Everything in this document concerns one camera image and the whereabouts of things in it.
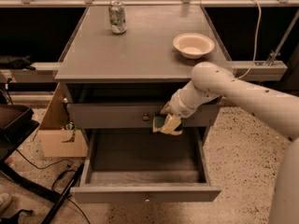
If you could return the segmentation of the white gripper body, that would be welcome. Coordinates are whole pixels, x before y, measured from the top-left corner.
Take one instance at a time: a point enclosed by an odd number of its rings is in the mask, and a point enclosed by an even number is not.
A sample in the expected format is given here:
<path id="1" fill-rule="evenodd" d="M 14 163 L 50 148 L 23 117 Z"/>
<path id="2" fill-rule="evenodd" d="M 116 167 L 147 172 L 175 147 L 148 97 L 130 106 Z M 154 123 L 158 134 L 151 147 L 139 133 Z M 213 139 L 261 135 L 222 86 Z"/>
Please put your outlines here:
<path id="1" fill-rule="evenodd" d="M 216 93 L 198 90 L 190 81 L 172 95 L 168 103 L 169 110 L 172 115 L 186 119 L 193 115 L 200 105 L 218 97 Z"/>

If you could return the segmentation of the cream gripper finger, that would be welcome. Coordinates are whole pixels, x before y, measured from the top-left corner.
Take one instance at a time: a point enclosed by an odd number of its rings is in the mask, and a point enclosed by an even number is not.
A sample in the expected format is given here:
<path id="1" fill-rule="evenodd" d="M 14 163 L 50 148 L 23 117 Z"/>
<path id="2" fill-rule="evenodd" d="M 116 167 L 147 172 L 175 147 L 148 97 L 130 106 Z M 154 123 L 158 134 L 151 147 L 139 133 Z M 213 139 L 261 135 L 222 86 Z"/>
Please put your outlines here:
<path id="1" fill-rule="evenodd" d="M 181 118 L 175 115 L 167 114 L 161 132 L 164 134 L 180 135 L 182 134 Z"/>
<path id="2" fill-rule="evenodd" d="M 161 114 L 170 114 L 171 113 L 171 108 L 170 108 L 170 104 L 166 103 L 164 105 L 164 107 L 161 109 L 160 111 Z"/>

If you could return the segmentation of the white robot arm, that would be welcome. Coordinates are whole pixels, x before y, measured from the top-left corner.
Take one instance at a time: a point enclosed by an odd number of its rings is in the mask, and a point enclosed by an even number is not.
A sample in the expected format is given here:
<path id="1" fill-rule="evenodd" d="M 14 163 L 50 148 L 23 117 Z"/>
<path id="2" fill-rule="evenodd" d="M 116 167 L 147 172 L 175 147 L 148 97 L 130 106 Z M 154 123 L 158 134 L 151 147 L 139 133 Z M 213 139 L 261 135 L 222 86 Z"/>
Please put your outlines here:
<path id="1" fill-rule="evenodd" d="M 177 90 L 162 109 L 162 133 L 172 133 L 183 119 L 219 96 L 227 98 L 292 144 L 279 166 L 268 224 L 299 224 L 299 97 L 244 81 L 214 63 L 202 62 L 191 81 Z"/>

